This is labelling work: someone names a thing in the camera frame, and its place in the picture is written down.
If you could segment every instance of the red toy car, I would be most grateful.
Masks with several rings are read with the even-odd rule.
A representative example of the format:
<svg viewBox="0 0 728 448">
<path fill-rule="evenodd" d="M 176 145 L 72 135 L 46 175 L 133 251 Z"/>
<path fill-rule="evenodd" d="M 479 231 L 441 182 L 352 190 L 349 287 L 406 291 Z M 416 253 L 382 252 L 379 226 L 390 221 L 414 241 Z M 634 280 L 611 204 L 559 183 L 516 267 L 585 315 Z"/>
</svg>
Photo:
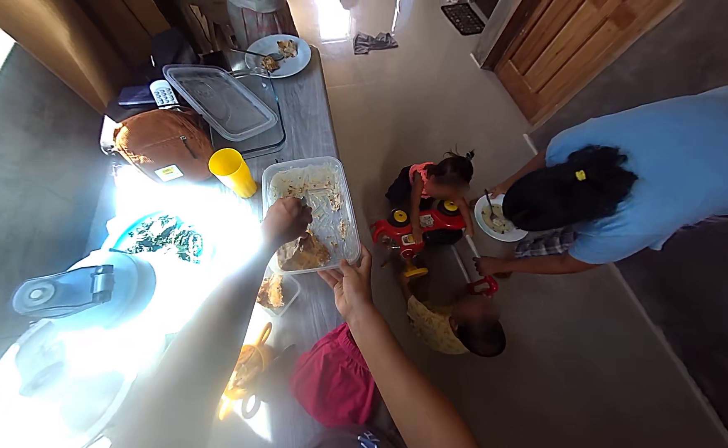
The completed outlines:
<svg viewBox="0 0 728 448">
<path fill-rule="evenodd" d="M 425 275 L 427 268 L 417 268 L 411 263 L 426 244 L 431 245 L 452 245 L 464 235 L 466 223 L 461 217 L 458 206 L 452 201 L 439 201 L 436 207 L 421 210 L 419 213 L 420 226 L 422 227 L 422 242 L 417 243 L 411 233 L 411 222 L 409 215 L 403 209 L 393 209 L 388 219 L 381 219 L 369 226 L 372 231 L 372 241 L 375 244 L 386 244 L 391 249 L 397 249 L 400 256 L 408 261 L 404 275 L 407 277 Z M 467 238 L 469 246 L 477 255 L 475 245 Z M 468 284 L 469 293 L 483 294 L 490 296 L 497 292 L 497 281 L 492 276 L 486 276 L 478 281 L 470 282 L 469 274 L 464 268 L 458 251 L 451 246 L 459 266 L 464 272 Z"/>
</svg>

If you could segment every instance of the wooden door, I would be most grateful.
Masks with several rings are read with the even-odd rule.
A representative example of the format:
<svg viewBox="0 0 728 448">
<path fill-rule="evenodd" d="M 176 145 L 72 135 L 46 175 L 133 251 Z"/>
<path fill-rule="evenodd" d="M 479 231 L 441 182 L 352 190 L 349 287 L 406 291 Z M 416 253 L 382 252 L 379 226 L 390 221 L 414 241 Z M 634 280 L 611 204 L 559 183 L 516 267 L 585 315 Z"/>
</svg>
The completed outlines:
<svg viewBox="0 0 728 448">
<path fill-rule="evenodd" d="M 516 27 L 495 72 L 531 124 L 538 124 L 681 0 L 523 0 Z"/>
</svg>

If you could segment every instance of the beige floor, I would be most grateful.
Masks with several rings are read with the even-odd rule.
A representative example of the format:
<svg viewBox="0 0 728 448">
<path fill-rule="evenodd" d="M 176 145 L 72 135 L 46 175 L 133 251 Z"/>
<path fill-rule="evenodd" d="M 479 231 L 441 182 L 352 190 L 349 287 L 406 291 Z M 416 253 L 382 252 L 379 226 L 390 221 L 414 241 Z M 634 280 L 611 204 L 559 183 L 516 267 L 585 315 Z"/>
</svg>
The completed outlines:
<svg viewBox="0 0 728 448">
<path fill-rule="evenodd" d="M 383 193 L 407 164 L 439 160 L 455 147 L 474 149 L 471 187 L 478 191 L 532 156 L 523 138 L 527 121 L 494 74 L 469 55 L 477 36 L 460 36 L 438 0 L 290 5 L 301 37 L 322 55 L 363 239 L 366 226 L 384 217 Z M 400 46 L 354 56 L 351 41 L 359 30 L 393 31 Z M 483 234 L 476 240 L 485 253 L 510 249 Z M 430 299 L 443 301 L 463 280 L 449 250 L 429 257 L 436 292 Z M 429 351 L 408 328 L 388 268 L 376 268 L 373 286 L 406 351 L 456 404 L 482 446 L 727 445 L 606 267 L 503 281 L 497 297 L 508 349 L 489 360 Z"/>
</svg>

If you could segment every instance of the hand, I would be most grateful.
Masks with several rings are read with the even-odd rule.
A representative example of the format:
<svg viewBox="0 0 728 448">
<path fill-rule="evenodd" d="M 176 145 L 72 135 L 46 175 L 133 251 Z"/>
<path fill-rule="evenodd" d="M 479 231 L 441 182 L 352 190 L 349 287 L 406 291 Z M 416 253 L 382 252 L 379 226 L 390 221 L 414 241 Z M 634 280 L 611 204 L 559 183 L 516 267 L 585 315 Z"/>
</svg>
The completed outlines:
<svg viewBox="0 0 728 448">
<path fill-rule="evenodd" d="M 414 241 L 417 244 L 420 244 L 422 242 L 422 227 L 413 226 L 411 229 L 411 235 L 413 235 Z"/>
<path fill-rule="evenodd" d="M 477 272 L 485 277 L 496 273 L 508 273 L 511 271 L 510 259 L 497 257 L 474 257 Z"/>
<path fill-rule="evenodd" d="M 284 243 L 305 238 L 310 223 L 311 207 L 303 207 L 298 198 L 279 198 L 262 221 L 264 242 L 277 249 Z"/>
<path fill-rule="evenodd" d="M 489 196 L 494 199 L 499 195 L 503 195 L 506 191 L 508 191 L 508 187 L 509 186 L 505 185 L 505 182 L 498 183 L 497 185 L 489 189 Z"/>
<path fill-rule="evenodd" d="M 372 255 L 362 244 L 362 259 L 359 266 L 342 260 L 338 270 L 319 271 L 318 274 L 334 290 L 334 302 L 339 314 L 349 319 L 360 309 L 372 306 L 372 291 L 369 288 L 369 270 Z"/>
</svg>

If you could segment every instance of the door mat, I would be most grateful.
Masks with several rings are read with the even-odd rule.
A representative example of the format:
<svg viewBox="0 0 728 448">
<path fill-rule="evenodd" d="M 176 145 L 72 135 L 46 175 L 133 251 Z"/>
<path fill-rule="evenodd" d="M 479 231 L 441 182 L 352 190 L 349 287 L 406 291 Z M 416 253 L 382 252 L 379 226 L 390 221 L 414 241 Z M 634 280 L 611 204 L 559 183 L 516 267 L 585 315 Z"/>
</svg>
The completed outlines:
<svg viewBox="0 0 728 448">
<path fill-rule="evenodd" d="M 483 33 L 483 28 L 486 26 L 468 3 L 444 5 L 441 7 L 441 12 L 445 13 L 452 25 L 463 36 Z"/>
</svg>

